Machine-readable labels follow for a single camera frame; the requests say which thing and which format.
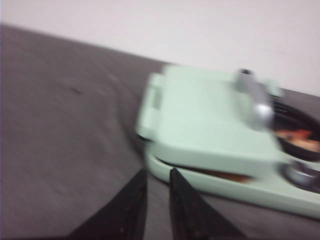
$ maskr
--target white wall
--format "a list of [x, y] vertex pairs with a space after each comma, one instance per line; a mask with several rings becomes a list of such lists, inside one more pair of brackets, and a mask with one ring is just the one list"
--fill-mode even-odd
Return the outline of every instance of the white wall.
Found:
[[1, 21], [320, 96], [320, 0], [2, 0]]

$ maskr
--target gray carpet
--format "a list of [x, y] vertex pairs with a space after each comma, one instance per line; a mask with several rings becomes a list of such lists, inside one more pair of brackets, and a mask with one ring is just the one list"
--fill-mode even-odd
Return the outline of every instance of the gray carpet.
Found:
[[[63, 236], [144, 166], [134, 125], [147, 77], [164, 63], [1, 26], [1, 235]], [[286, 102], [320, 119], [320, 98]], [[320, 239], [320, 223], [213, 195], [250, 237]], [[168, 186], [148, 176], [144, 239], [171, 239]]]

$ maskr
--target gray floor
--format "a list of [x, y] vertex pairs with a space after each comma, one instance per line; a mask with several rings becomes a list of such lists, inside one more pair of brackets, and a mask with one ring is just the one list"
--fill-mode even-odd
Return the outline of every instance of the gray floor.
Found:
[[[144, 166], [134, 124], [164, 63], [1, 26], [1, 234], [62, 236]], [[320, 98], [286, 91], [320, 120]], [[168, 186], [148, 176], [144, 239], [171, 239]], [[250, 237], [320, 238], [318, 221], [204, 198]]]

